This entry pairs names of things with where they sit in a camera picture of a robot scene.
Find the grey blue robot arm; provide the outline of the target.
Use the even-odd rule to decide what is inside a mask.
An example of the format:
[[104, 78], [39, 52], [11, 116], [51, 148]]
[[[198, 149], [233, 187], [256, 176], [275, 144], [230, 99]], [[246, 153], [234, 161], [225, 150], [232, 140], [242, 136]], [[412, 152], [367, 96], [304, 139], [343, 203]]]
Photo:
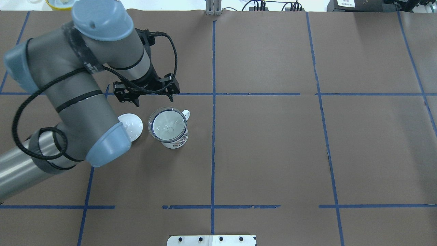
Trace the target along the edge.
[[[131, 140], [93, 75], [119, 78], [114, 94], [139, 107], [139, 96], [179, 94], [176, 71], [159, 77], [150, 47], [165, 32], [141, 30], [118, 0], [78, 0], [72, 20], [61, 28], [7, 51], [7, 72], [30, 93], [14, 115], [15, 147], [1, 155], [1, 202], [87, 161], [101, 167], [131, 147]], [[61, 118], [21, 141], [18, 123], [24, 109], [45, 94]]]

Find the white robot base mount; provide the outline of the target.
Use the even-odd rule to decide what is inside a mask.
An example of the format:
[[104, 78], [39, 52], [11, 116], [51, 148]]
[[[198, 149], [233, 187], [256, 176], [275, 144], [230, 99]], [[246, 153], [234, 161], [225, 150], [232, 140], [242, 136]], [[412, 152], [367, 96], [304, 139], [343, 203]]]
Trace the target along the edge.
[[256, 246], [255, 235], [174, 235], [167, 246]]

